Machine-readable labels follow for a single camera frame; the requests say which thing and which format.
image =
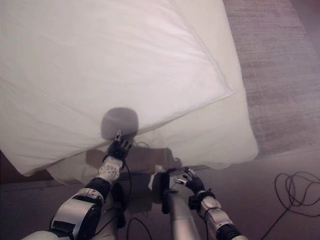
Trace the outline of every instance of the black cable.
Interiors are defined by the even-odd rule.
[[[130,227],[130,224],[131,224],[131,222],[132,222],[133,220],[136,220],[136,221],[138,221],[139,223],[142,224],[142,226],[144,227],[144,229],[145,229],[146,232],[148,233],[150,240],[152,240],[151,234],[150,234],[148,228],[146,227],[146,225],[145,225],[142,221],[140,221],[138,218],[136,218],[136,217],[131,218],[130,221],[129,221],[129,223],[128,223],[128,227],[126,228],[126,236],[125,236],[126,240],[129,240],[129,227]]]
[[[316,181],[313,181],[313,180],[309,179],[308,177],[303,176],[302,174],[309,175],[309,177],[311,176],[312,178],[315,178]],[[281,199],[281,197],[279,195],[279,191],[278,191],[278,188],[277,188],[277,181],[278,181],[280,176],[286,176],[284,184],[285,184],[285,190],[286,190],[286,193],[287,193],[287,197],[288,197],[288,200],[289,200],[289,205],[288,206],[286,206],[284,204],[283,200]],[[307,185],[307,187],[304,190],[303,197],[302,197],[301,200],[298,200],[296,198],[295,178],[304,179],[304,180],[309,182],[309,184]],[[308,190],[310,189],[310,187],[312,185],[314,185],[314,184],[319,184],[320,185],[320,178],[319,177],[315,176],[312,173],[306,172],[306,171],[298,171],[293,175],[288,175],[286,173],[280,173],[280,174],[278,174],[276,176],[273,184],[274,184],[274,190],[275,190],[276,196],[277,196],[279,202],[281,203],[281,205],[285,208],[285,211],[274,221],[274,223],[271,225],[271,227],[268,229],[268,231],[263,235],[261,240],[263,240],[269,234],[269,232],[273,229],[273,227],[277,224],[277,222],[288,212],[291,212],[291,213],[294,213],[294,214],[303,215],[303,216],[306,216],[306,217],[311,217],[311,218],[315,218],[315,217],[319,217],[320,216],[320,213],[318,213],[318,214],[307,214],[307,213],[304,213],[304,212],[300,212],[300,211],[296,211],[296,210],[292,210],[291,209],[292,207],[300,207],[300,206],[310,207],[310,206],[313,206],[317,202],[320,201],[320,196],[319,196],[315,201],[313,201],[311,203],[305,203],[306,196],[307,196],[307,193],[308,193]]]
[[[101,231],[109,224],[111,223],[113,220],[115,220],[117,218],[117,216],[114,216],[113,218],[111,218],[105,225],[103,225],[103,227],[100,228],[100,230],[94,234],[94,237],[97,236],[99,233],[101,233]]]
[[[131,198],[131,191],[132,191],[132,176],[131,176],[131,172],[130,172],[126,163],[124,164],[124,166],[126,167],[126,170],[128,171],[129,180],[130,180],[129,194],[128,194],[128,198],[126,200],[126,206],[129,206],[129,202],[130,202],[130,198]]]

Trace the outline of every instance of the white pillow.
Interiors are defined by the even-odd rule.
[[[110,109],[143,130],[231,94],[170,0],[1,0],[1,26],[0,147],[24,174],[103,143]]]

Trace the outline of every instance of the carpet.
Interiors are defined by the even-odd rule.
[[[289,0],[224,0],[258,158],[319,151],[320,63]]]

